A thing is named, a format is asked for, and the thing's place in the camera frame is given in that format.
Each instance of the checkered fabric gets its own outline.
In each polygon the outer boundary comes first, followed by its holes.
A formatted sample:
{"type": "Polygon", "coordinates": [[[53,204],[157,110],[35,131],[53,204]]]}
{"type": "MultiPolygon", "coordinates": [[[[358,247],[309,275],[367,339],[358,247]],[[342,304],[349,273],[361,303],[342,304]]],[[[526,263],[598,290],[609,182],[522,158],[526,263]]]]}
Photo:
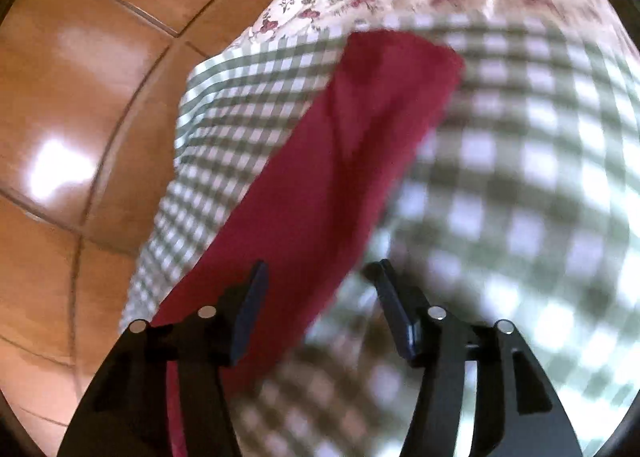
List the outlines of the checkered fabric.
{"type": "MultiPolygon", "coordinates": [[[[384,26],[449,44],[466,74],[390,195],[363,262],[390,258],[463,319],[512,319],[591,456],[640,389],[640,68],[537,20],[384,26]]],[[[193,267],[324,88],[349,32],[228,49],[193,70],[176,177],[122,328],[150,319],[193,267]]],[[[457,456],[470,446],[474,372],[470,363],[457,456]]],[[[419,386],[355,268],[303,344],[233,402],[234,426],[245,455],[397,455],[419,386]]]]}

